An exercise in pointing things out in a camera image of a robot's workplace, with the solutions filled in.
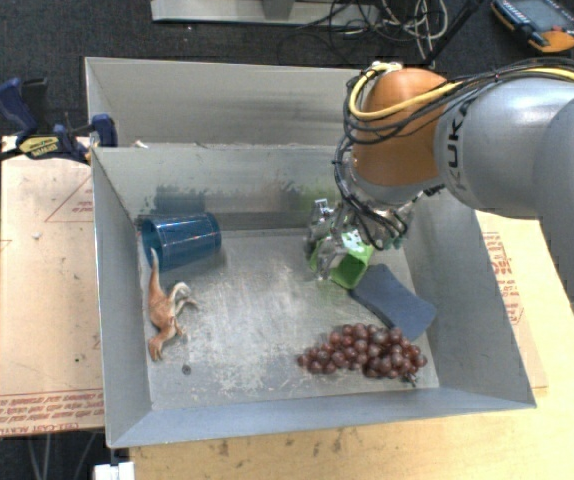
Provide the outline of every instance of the orange device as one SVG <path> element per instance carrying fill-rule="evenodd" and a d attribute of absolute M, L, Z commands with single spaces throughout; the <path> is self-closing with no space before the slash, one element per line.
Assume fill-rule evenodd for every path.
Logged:
<path fill-rule="evenodd" d="M 574 48 L 574 15 L 555 0 L 493 0 L 491 10 L 519 40 L 541 52 Z"/>

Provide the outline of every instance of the cardboard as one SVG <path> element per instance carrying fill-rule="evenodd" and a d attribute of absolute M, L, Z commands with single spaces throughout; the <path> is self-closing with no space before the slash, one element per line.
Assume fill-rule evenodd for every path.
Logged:
<path fill-rule="evenodd" d="M 503 297 L 520 355 L 527 370 L 529 383 L 532 388 L 547 387 L 547 376 L 534 344 L 521 296 L 523 290 L 539 284 L 538 274 L 542 270 L 542 265 L 552 266 L 540 224 L 536 220 L 509 219 L 485 212 L 476 212 L 476 216 L 498 281 L 498 289 Z M 532 253 L 527 255 L 530 258 L 529 263 L 524 259 L 525 250 Z M 522 252 L 517 254 L 520 258 L 518 271 L 514 267 L 514 251 Z"/>
<path fill-rule="evenodd" d="M 0 437 L 102 428 L 91 169 L 1 171 Z"/>

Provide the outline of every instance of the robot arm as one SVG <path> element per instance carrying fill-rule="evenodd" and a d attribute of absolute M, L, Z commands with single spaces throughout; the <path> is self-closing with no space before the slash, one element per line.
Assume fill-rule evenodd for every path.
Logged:
<path fill-rule="evenodd" d="M 376 249 L 397 246 L 414 202 L 446 189 L 476 210 L 538 219 L 574 307 L 573 61 L 531 59 L 453 80 L 375 63 L 348 83 L 344 131 L 331 237 L 355 227 Z"/>

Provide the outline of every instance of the yellow label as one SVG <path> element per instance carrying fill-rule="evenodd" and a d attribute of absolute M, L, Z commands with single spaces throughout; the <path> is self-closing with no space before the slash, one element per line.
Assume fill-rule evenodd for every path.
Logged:
<path fill-rule="evenodd" d="M 58 137 L 55 136 L 36 136 L 29 137 L 25 142 L 18 146 L 23 153 L 31 153 L 32 156 L 40 156 L 58 149 Z"/>

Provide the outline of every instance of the dark blue sponge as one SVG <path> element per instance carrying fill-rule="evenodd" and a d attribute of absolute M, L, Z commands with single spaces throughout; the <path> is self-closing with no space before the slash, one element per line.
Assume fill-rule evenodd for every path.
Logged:
<path fill-rule="evenodd" d="M 418 338 L 434 320 L 434 305 L 405 288 L 387 265 L 370 265 L 349 294 L 388 327 L 400 327 L 410 341 Z"/>

